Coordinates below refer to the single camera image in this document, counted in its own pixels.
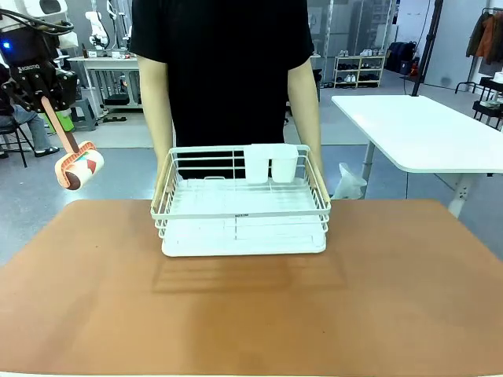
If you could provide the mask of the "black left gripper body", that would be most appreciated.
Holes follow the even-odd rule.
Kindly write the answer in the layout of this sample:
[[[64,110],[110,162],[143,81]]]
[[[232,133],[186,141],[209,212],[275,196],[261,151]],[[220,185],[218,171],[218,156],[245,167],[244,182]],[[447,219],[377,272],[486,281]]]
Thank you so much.
[[[52,27],[4,27],[0,29],[0,56],[7,64],[10,79],[29,96],[40,90],[50,97],[50,83],[55,75],[53,59],[58,37]]]

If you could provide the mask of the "patterned lint roller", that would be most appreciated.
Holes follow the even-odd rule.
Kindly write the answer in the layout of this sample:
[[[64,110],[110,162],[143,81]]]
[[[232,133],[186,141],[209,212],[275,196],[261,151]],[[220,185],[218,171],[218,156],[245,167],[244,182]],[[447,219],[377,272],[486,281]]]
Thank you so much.
[[[47,97],[41,98],[41,104],[66,151],[54,166],[57,181],[64,189],[79,190],[104,166],[104,158],[94,143],[78,144],[73,134],[64,130]]]

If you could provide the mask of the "white wire dish rack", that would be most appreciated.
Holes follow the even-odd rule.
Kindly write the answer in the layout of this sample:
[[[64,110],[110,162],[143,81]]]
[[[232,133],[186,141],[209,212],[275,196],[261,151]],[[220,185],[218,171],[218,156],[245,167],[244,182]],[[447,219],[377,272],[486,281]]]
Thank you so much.
[[[152,199],[151,216],[169,257],[316,254],[326,248],[331,200],[310,185],[310,148],[296,145],[294,181],[245,180],[244,146],[172,148],[173,191]]]

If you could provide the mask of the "person's right hand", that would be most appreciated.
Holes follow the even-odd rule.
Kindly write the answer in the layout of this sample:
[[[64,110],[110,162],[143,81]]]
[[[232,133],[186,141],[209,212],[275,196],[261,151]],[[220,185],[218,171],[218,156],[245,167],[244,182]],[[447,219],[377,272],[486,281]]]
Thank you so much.
[[[172,191],[173,185],[170,170],[159,170],[156,175],[153,198],[159,199],[163,194],[168,194]]]

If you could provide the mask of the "person's left hand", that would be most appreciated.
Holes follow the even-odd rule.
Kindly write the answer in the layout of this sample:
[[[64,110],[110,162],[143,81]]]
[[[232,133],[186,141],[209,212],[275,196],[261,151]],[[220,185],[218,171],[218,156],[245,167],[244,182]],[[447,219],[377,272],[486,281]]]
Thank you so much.
[[[320,151],[310,152],[310,185],[316,187],[316,184],[322,185],[325,183],[324,166]]]

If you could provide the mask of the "green plastic stool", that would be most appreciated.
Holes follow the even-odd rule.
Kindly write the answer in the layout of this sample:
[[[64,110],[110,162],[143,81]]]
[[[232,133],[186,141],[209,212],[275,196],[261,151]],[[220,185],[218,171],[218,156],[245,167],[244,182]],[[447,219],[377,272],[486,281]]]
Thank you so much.
[[[62,125],[64,131],[72,132],[74,130],[74,125],[72,122],[72,112],[70,109],[61,112],[55,112],[60,124]],[[44,114],[45,121],[52,132],[55,133],[53,124],[46,114]]]

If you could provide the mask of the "seated person in jeans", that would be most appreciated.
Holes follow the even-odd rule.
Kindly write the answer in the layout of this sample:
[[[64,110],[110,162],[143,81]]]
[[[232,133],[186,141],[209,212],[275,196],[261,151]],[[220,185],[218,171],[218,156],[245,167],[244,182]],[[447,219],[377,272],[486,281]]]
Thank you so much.
[[[10,125],[13,120],[18,124],[26,123],[32,135],[35,157],[58,153],[60,149],[50,144],[45,124],[38,113],[27,111],[20,105],[14,104],[2,88],[2,84],[8,82],[9,79],[9,70],[0,63],[0,127]]]

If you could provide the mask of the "person's black t-shirt torso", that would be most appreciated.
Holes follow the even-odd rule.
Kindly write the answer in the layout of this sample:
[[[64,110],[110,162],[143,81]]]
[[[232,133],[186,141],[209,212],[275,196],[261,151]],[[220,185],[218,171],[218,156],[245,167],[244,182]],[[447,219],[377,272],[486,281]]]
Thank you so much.
[[[284,141],[307,0],[132,0],[131,16],[131,51],[167,64],[172,148]]]

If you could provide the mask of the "white cutlery holder cups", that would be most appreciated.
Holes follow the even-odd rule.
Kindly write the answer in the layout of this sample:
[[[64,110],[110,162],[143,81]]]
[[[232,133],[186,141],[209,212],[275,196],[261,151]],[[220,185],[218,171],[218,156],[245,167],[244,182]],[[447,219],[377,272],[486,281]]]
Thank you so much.
[[[245,180],[261,185],[272,178],[273,182],[289,184],[296,175],[299,152],[290,144],[252,144],[244,146]]]

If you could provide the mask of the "clear plastic bag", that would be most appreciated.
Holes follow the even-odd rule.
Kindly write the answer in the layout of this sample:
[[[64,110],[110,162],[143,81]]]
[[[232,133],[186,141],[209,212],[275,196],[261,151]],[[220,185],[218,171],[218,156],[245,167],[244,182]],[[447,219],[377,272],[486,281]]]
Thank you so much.
[[[335,188],[332,199],[361,199],[367,181],[355,175],[346,163],[339,164],[340,181]]]

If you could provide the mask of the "dark backpacks pile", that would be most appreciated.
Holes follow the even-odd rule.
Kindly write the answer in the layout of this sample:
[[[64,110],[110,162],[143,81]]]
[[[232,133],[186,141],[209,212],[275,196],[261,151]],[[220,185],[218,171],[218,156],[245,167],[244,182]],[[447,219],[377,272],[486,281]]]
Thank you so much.
[[[417,44],[415,42],[392,42],[387,49],[387,59],[384,68],[400,73],[402,65],[407,65],[414,57]]]

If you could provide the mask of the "white desk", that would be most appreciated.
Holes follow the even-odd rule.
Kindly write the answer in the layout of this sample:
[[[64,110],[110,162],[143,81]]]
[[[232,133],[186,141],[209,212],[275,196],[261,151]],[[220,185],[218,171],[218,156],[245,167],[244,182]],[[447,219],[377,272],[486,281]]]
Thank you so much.
[[[379,149],[400,170],[449,184],[448,210],[457,217],[480,177],[503,174],[503,133],[428,97],[334,96],[332,102],[368,140],[364,180]]]

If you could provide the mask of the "black slanted stand pole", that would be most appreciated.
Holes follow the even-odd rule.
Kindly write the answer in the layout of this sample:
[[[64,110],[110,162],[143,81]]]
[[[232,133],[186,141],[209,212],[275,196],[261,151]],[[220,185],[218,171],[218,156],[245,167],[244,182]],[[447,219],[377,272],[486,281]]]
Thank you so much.
[[[411,93],[412,97],[417,97],[420,89],[420,85],[424,82],[424,78],[426,76],[429,61],[431,59],[431,53],[433,50],[433,46],[435,43],[435,37],[437,34],[437,30],[439,27],[439,21],[442,12],[444,0],[435,0],[434,10],[431,18],[430,28],[427,34],[426,43],[424,46],[423,54],[421,56],[420,65],[416,77],[416,81],[413,86],[413,90]]]

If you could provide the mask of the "black utility cart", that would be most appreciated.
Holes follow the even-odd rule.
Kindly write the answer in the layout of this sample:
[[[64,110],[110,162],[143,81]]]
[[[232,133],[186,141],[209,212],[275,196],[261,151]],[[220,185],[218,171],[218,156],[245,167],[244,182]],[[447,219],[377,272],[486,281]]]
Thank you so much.
[[[482,121],[486,117],[486,124],[503,133],[503,72],[498,72],[495,77],[482,77],[479,83],[460,82],[455,88],[458,92],[461,86],[471,87],[474,93],[481,90],[479,99],[473,102],[473,119]]]

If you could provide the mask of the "rust hanging jacket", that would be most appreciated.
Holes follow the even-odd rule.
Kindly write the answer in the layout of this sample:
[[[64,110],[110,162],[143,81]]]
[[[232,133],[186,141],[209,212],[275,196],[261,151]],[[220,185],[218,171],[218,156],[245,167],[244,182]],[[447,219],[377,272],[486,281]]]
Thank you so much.
[[[495,13],[486,26],[490,32],[489,45],[484,53],[487,64],[501,62],[503,60],[503,12]]]

